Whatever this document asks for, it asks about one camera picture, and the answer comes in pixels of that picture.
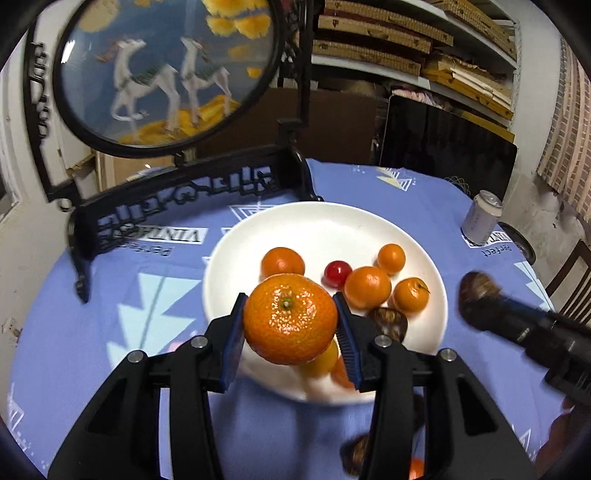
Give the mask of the person's right hand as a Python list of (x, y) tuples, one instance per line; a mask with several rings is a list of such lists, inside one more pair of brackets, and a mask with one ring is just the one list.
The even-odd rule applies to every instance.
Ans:
[(537, 454), (535, 469), (538, 476), (554, 465), (587, 422), (588, 412), (572, 399), (565, 397), (561, 408), (562, 413), (551, 424), (548, 440)]

